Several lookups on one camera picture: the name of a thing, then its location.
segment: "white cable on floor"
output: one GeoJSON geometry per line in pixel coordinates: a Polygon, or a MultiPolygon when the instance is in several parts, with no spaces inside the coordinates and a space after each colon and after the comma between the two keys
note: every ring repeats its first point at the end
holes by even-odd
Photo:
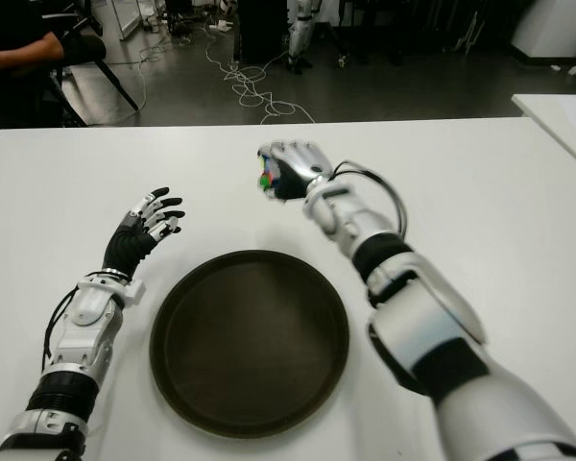
{"type": "Polygon", "coordinates": [[[216,43],[218,39],[216,36],[212,35],[205,27],[201,28],[210,38],[211,41],[207,44],[204,55],[206,56],[207,60],[211,63],[214,63],[218,66],[218,68],[225,74],[224,81],[235,80],[238,83],[232,85],[232,91],[239,95],[239,106],[243,108],[258,108],[265,105],[265,112],[267,114],[262,117],[260,120],[260,125],[264,124],[264,122],[270,117],[280,117],[282,115],[292,115],[294,114],[297,109],[301,110],[307,118],[311,121],[311,123],[316,123],[314,118],[309,114],[307,110],[305,110],[302,106],[295,104],[295,103],[288,103],[286,101],[276,101],[273,99],[273,92],[265,91],[263,93],[259,93],[256,90],[256,84],[263,81],[267,77],[267,67],[269,67],[273,62],[283,58],[287,51],[283,52],[281,55],[273,58],[269,62],[267,62],[263,67],[258,66],[249,66],[243,67],[241,69],[235,70],[226,70],[222,63],[216,60],[213,60],[209,56],[209,48],[211,45],[216,43]],[[247,76],[246,72],[255,71],[251,76],[247,76]]]}
{"type": "MultiPolygon", "coordinates": [[[[173,43],[165,43],[167,38],[170,39],[170,37],[164,36],[156,45],[152,45],[147,48],[142,48],[138,52],[139,61],[134,63],[137,64],[137,71],[138,74],[141,76],[141,82],[143,82],[143,101],[141,102],[140,105],[138,105],[138,110],[135,110],[123,117],[120,117],[117,120],[111,120],[110,122],[94,123],[88,125],[89,127],[104,127],[110,125],[117,125],[119,123],[125,122],[126,120],[138,114],[145,108],[145,106],[147,105],[147,78],[145,77],[145,74],[143,74],[141,66],[143,65],[144,62],[156,62],[160,60],[160,57],[158,55],[166,52],[173,46],[173,43]],[[149,51],[149,54],[147,56],[143,56],[143,54],[146,51],[149,51]]],[[[184,41],[186,40],[188,44],[191,43],[191,40],[189,38],[184,39],[184,41]]],[[[116,62],[115,64],[121,64],[121,63],[129,63],[129,62],[116,62]]]]}

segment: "black chair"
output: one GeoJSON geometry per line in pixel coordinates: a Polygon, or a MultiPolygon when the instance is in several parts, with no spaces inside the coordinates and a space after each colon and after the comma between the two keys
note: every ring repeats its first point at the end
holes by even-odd
{"type": "Polygon", "coordinates": [[[107,47],[99,37],[103,34],[103,26],[92,14],[91,0],[76,0],[74,2],[43,0],[39,3],[47,28],[58,36],[64,49],[64,59],[52,64],[56,71],[56,76],[49,78],[48,87],[75,123],[81,127],[86,126],[81,116],[70,105],[61,90],[62,69],[70,65],[94,62],[124,99],[128,101],[128,104],[134,110],[138,110],[137,103],[126,89],[122,87],[119,79],[104,62],[107,56],[107,47]],[[95,34],[83,34],[82,30],[87,27],[91,28],[95,34]]]}

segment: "black cable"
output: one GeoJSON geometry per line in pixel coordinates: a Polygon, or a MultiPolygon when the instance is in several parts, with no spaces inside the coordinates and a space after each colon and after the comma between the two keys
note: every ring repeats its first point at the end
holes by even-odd
{"type": "Polygon", "coordinates": [[[405,235],[407,234],[407,224],[408,224],[407,210],[405,204],[401,200],[401,197],[393,189],[393,187],[377,173],[374,173],[372,170],[351,160],[344,160],[339,165],[337,165],[337,167],[331,174],[329,180],[333,181],[338,176],[349,174],[361,175],[366,178],[369,178],[370,180],[377,182],[380,186],[382,186],[382,188],[384,188],[384,190],[386,190],[388,195],[393,200],[393,203],[395,204],[398,233],[401,236],[401,238],[405,238],[405,235]],[[341,167],[344,165],[350,165],[352,167],[355,167],[356,169],[340,171],[341,167]]]}
{"type": "MultiPolygon", "coordinates": [[[[127,283],[130,283],[132,281],[132,278],[126,275],[115,274],[108,271],[90,272],[89,274],[86,275],[86,277],[91,276],[109,276],[114,279],[121,279],[127,283]]],[[[45,329],[45,338],[43,341],[43,348],[42,348],[42,361],[40,367],[41,373],[45,371],[45,359],[52,357],[50,343],[51,343],[51,335],[54,331],[54,328],[58,324],[60,318],[64,315],[64,312],[66,312],[66,309],[68,308],[70,303],[72,303],[78,291],[79,286],[75,286],[72,290],[66,293],[66,295],[61,299],[61,301],[58,303],[53,313],[51,314],[51,318],[49,319],[49,323],[47,324],[47,328],[45,329]]]]}

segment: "black sleeve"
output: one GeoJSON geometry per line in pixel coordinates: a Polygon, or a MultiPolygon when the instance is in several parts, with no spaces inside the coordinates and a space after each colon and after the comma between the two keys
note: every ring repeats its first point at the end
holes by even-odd
{"type": "Polygon", "coordinates": [[[43,25],[42,16],[30,0],[0,0],[1,21],[6,25],[8,38],[4,49],[16,49],[40,40],[49,31],[43,25]]]}

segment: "cable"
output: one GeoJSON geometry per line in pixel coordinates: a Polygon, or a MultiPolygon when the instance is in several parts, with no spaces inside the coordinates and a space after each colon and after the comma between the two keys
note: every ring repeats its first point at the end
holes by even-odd
{"type": "Polygon", "coordinates": [[[241,69],[234,69],[234,70],[226,70],[222,63],[212,59],[209,56],[209,49],[211,45],[216,43],[218,39],[216,36],[213,36],[206,27],[200,28],[203,32],[205,32],[210,38],[211,41],[207,44],[204,55],[206,56],[207,60],[213,64],[216,64],[220,71],[222,71],[224,75],[224,81],[236,81],[237,83],[232,85],[232,91],[234,91],[239,96],[239,106],[242,108],[258,108],[264,105],[265,112],[267,113],[261,120],[260,125],[264,124],[265,121],[270,117],[280,117],[282,115],[292,115],[297,110],[302,111],[311,123],[316,123],[314,118],[309,114],[307,110],[305,110],[302,106],[289,103],[286,101],[277,101],[274,100],[273,92],[272,91],[265,91],[265,92],[258,92],[256,89],[256,84],[262,82],[267,77],[267,67],[269,67],[273,62],[283,58],[287,51],[283,52],[276,58],[273,58],[269,62],[267,62],[263,67],[258,66],[248,66],[243,67],[241,69]],[[246,72],[254,71],[253,75],[248,76],[246,72]]]}
{"type": "MultiPolygon", "coordinates": [[[[112,272],[107,272],[107,271],[90,272],[89,274],[86,275],[86,277],[90,277],[90,276],[110,276],[114,279],[121,279],[121,280],[126,281],[128,283],[130,283],[132,281],[132,278],[130,278],[130,277],[122,277],[119,274],[114,274],[112,272]]],[[[53,333],[54,328],[58,324],[58,321],[60,320],[60,318],[64,315],[64,312],[66,312],[66,309],[68,308],[70,303],[72,303],[72,301],[75,298],[75,295],[77,294],[78,291],[79,291],[79,286],[75,286],[72,290],[70,290],[68,293],[66,293],[66,295],[61,299],[61,301],[58,303],[58,305],[54,309],[53,313],[51,314],[51,318],[49,319],[49,323],[47,324],[47,328],[45,329],[45,338],[44,338],[43,347],[42,347],[42,361],[41,361],[41,365],[40,365],[40,372],[41,373],[45,371],[45,359],[52,357],[51,347],[50,347],[51,334],[53,333]]]]}
{"type": "Polygon", "coordinates": [[[388,193],[388,195],[393,200],[396,208],[396,222],[397,222],[397,231],[401,238],[405,239],[407,234],[407,225],[408,225],[408,216],[407,216],[407,208],[401,199],[401,196],[395,191],[395,189],[386,181],[384,178],[379,176],[377,173],[373,172],[372,170],[354,162],[351,160],[344,160],[342,161],[335,170],[333,171],[332,175],[328,179],[329,181],[333,181],[335,178],[341,175],[361,175],[366,178],[369,178],[372,181],[377,182],[379,185],[382,186],[384,190],[388,193]],[[344,165],[350,165],[356,169],[354,170],[341,170],[341,167],[344,165]]]}
{"type": "MultiPolygon", "coordinates": [[[[139,50],[139,52],[138,52],[139,61],[113,62],[110,64],[110,65],[137,64],[137,71],[141,77],[141,81],[143,82],[143,101],[139,105],[138,110],[135,110],[135,111],[133,111],[127,115],[124,115],[123,117],[120,117],[116,120],[90,124],[90,125],[88,125],[89,127],[103,127],[106,125],[117,125],[119,123],[122,123],[122,122],[128,120],[129,118],[133,117],[134,115],[138,114],[139,112],[141,112],[145,108],[145,106],[147,106],[147,79],[145,78],[145,74],[143,74],[141,67],[142,67],[144,62],[160,61],[160,57],[158,56],[158,54],[165,53],[167,50],[170,49],[170,48],[167,48],[167,43],[165,43],[167,38],[170,39],[169,36],[163,36],[162,39],[157,44],[155,44],[153,46],[149,46],[147,48],[142,48],[141,50],[139,50]],[[143,56],[143,54],[147,51],[149,51],[149,54],[147,56],[143,56]]],[[[188,44],[190,44],[192,42],[189,38],[185,38],[183,41],[187,41],[188,44]]]]}

